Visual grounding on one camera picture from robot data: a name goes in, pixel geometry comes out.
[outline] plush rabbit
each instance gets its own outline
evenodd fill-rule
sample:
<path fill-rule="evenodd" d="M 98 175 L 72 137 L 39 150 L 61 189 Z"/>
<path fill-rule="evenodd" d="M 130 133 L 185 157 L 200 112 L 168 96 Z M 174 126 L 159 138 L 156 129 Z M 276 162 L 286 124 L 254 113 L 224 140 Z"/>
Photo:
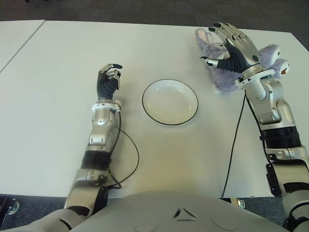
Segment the plush rabbit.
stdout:
<path fill-rule="evenodd" d="M 226 59 L 229 57 L 228 50 L 222 43 L 213 43 L 211 32 L 207 32 L 202 28 L 195 31 L 196 39 L 203 56 L 215 59 Z M 290 69 L 287 60 L 279 59 L 280 48 L 278 45 L 270 44 L 259 50 L 262 66 L 266 69 L 273 69 L 275 74 L 273 77 L 280 78 L 286 75 Z M 215 93 L 230 92 L 236 90 L 235 80 L 241 77 L 240 73 L 225 71 L 215 67 L 207 66 L 211 70 L 211 78 L 213 80 L 212 89 Z"/>

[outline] plate rim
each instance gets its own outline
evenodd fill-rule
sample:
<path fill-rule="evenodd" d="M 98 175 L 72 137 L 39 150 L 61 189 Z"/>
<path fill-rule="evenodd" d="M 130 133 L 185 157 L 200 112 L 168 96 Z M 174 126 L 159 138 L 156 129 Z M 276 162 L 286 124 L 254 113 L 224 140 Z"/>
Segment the plate rim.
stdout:
<path fill-rule="evenodd" d="M 149 86 L 151 86 L 152 84 L 154 84 L 154 83 L 156 83 L 156 82 L 159 82 L 159 81 L 165 81 L 165 80 L 167 80 L 167 81 L 177 81 L 177 82 L 180 82 L 180 83 L 184 84 L 185 86 L 189 87 L 189 89 L 191 89 L 191 91 L 194 93 L 195 98 L 197 99 L 197 109 L 195 110 L 195 112 L 194 112 L 194 114 L 192 115 L 192 117 L 190 117 L 188 120 L 186 120 L 186 121 L 184 121 L 184 122 L 181 122 L 181 123 L 177 123 L 177 124 L 168 124 L 168 123 L 159 122 L 158 120 L 156 120 L 156 119 L 154 119 L 153 117 L 151 117 L 151 116 L 149 115 L 149 113 L 147 112 L 147 110 L 145 109 L 145 107 L 144 107 L 144 95 L 145 95 L 146 90 L 147 90 L 147 89 L 149 88 Z M 175 79 L 160 79 L 160 80 L 156 80 L 156 81 L 152 82 L 151 84 L 149 84 L 149 85 L 147 86 L 147 88 L 146 88 L 146 89 L 144 90 L 144 92 L 143 92 L 143 95 L 142 95 L 142 97 L 141 97 L 141 104 L 142 104 L 143 109 L 144 109 L 144 111 L 146 112 L 146 114 L 147 114 L 152 120 L 154 120 L 154 121 L 156 121 L 156 122 L 158 122 L 158 123 L 160 123 L 160 124 L 167 125 L 167 126 L 177 126 L 177 125 L 181 125 L 181 124 L 183 124 L 183 123 L 186 123 L 186 122 L 190 121 L 190 120 L 197 114 L 197 110 L 198 110 L 198 106 L 199 106 L 198 98 L 197 98 L 197 95 L 196 95 L 196 93 L 194 92 L 194 90 L 193 90 L 190 86 L 188 86 L 187 84 L 185 84 L 184 82 L 179 81 L 179 80 L 175 80 Z"/>

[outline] gray carpet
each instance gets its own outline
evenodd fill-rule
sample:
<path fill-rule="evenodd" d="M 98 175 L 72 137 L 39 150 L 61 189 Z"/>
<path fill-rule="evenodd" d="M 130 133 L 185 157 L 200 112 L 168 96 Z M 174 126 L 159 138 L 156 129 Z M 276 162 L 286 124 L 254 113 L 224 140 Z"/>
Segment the gray carpet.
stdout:
<path fill-rule="evenodd" d="M 46 19 L 202 27 L 223 21 L 244 29 L 291 32 L 307 49 L 308 12 L 308 0 L 0 0 L 0 21 Z M 2 230 L 29 224 L 60 209 L 65 201 L 16 198 L 20 209 L 6 217 Z M 282 225 L 280 198 L 252 198 L 245 202 L 246 209 Z"/>

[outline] black wire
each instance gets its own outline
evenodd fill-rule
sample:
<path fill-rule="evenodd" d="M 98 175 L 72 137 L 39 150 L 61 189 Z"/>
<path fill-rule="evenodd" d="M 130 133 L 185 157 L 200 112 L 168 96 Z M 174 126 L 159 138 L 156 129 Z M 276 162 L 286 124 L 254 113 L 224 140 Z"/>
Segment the black wire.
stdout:
<path fill-rule="evenodd" d="M 137 170 L 137 168 L 138 168 L 138 166 L 139 166 L 139 163 L 140 163 L 140 152 L 139 152 L 139 150 L 138 150 L 138 148 L 137 148 L 135 142 L 133 141 L 133 139 L 132 139 L 126 132 L 124 132 L 124 131 L 123 131 L 122 129 L 120 129 L 120 128 L 118 128 L 118 129 L 119 129 L 119 131 L 121 131 L 124 135 L 126 135 L 126 136 L 131 140 L 132 144 L 134 145 L 134 147 L 135 147 L 135 149 L 136 149 L 136 152 L 137 152 L 137 164 L 136 164 L 134 170 L 130 173 L 130 175 L 128 175 L 126 178 L 124 178 L 124 179 L 121 180 L 121 181 L 118 181 L 118 180 L 113 176 L 113 174 L 112 174 L 110 168 L 108 168 L 108 172 L 109 172 L 109 174 L 110 174 L 112 180 L 115 182 L 115 184 L 112 184 L 112 185 L 107 186 L 108 189 L 114 189 L 114 188 L 115 188 L 115 189 L 121 189 L 121 188 L 122 188 L 121 183 L 124 182 L 125 180 L 127 180 L 128 178 L 130 178 L 130 177 L 135 173 L 135 171 Z"/>
<path fill-rule="evenodd" d="M 112 146 L 112 149 L 111 149 L 111 155 L 116 147 L 116 144 L 118 142 L 118 139 L 119 139 L 119 135 L 120 135 L 120 131 L 121 131 L 121 113 L 120 111 L 118 112 L 118 116 L 119 116 L 119 127 L 118 127 L 118 133 L 117 133 L 117 137 L 116 137 L 116 140 L 115 140 L 115 143 L 114 145 Z"/>
<path fill-rule="evenodd" d="M 250 110 L 251 110 L 251 113 L 252 113 L 252 115 L 253 115 L 253 117 L 254 117 L 254 119 L 255 119 L 255 122 L 256 122 L 256 124 L 257 124 L 257 127 L 258 127 L 258 129 L 259 129 L 259 131 L 260 131 L 260 135 L 263 136 L 263 132 L 262 132 L 262 130 L 261 130 L 261 128 L 260 128 L 260 123 L 259 123 L 259 121 L 257 120 L 257 118 L 256 118 L 256 116 L 255 116 L 255 113 L 254 113 L 254 111 L 253 111 L 253 108 L 252 108 L 252 106 L 251 106 L 251 103 L 250 103 L 249 99 L 247 98 L 247 95 L 246 95 L 246 100 L 247 100 L 247 103 L 248 103 L 249 108 L 250 108 Z M 265 157 L 266 157 L 268 163 L 270 163 L 270 160 L 269 160 L 269 158 L 267 157 L 267 154 L 266 154 L 266 150 L 265 150 L 266 146 L 265 146 L 265 141 L 264 141 L 264 139 L 262 140 L 262 145 L 263 145 L 263 150 L 264 150 Z"/>
<path fill-rule="evenodd" d="M 114 189 L 114 188 L 115 188 L 115 189 L 121 189 L 121 188 L 122 188 L 121 184 L 120 184 L 119 181 L 114 177 L 114 175 L 112 174 L 111 169 L 110 169 L 109 167 L 108 167 L 107 171 L 108 171 L 108 173 L 110 174 L 112 180 L 115 182 L 115 184 L 112 185 L 112 186 L 113 186 L 112 188 L 111 188 L 110 186 L 107 186 L 107 188 L 108 188 L 108 189 Z"/>
<path fill-rule="evenodd" d="M 240 110 L 240 115 L 239 115 L 238 123 L 237 123 L 237 126 L 236 126 L 234 141 L 233 141 L 232 150 L 231 150 L 230 162 L 229 162 L 228 169 L 227 169 L 227 175 L 226 175 L 226 179 L 225 179 L 225 184 L 224 184 L 223 192 L 222 192 L 222 195 L 221 195 L 221 200 L 224 197 L 228 176 L 230 175 L 230 169 L 231 169 L 231 163 L 232 163 L 232 157 L 233 157 L 233 150 L 234 150 L 234 145 L 235 145 L 235 141 L 236 141 L 236 137 L 237 137 L 238 127 L 239 127 L 239 123 L 240 123 L 243 107 L 245 105 L 245 99 L 246 99 L 246 93 L 243 96 L 243 100 L 242 100 L 242 106 L 241 106 L 241 110 Z"/>

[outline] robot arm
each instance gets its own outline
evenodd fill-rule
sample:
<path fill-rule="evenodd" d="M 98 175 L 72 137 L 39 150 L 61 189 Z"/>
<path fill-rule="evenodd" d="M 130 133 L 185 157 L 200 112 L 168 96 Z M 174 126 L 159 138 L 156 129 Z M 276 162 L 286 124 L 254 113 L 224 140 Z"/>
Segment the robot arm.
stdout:
<path fill-rule="evenodd" d="M 203 57 L 206 64 L 242 73 L 236 85 L 245 89 L 266 144 L 267 179 L 273 195 L 281 196 L 287 215 L 284 227 L 289 231 L 308 231 L 309 156 L 301 144 L 290 106 L 283 98 L 281 83 L 264 71 L 250 38 L 227 23 L 209 28 L 222 40 L 230 53 L 225 60 Z"/>
<path fill-rule="evenodd" d="M 116 112 L 120 112 L 119 101 L 113 103 L 113 94 L 120 87 L 122 66 L 108 64 L 98 73 L 98 101 L 92 106 L 92 131 L 86 146 L 81 168 L 77 170 L 67 197 L 65 208 L 90 217 L 107 204 L 106 182 L 108 168 L 117 135 Z"/>

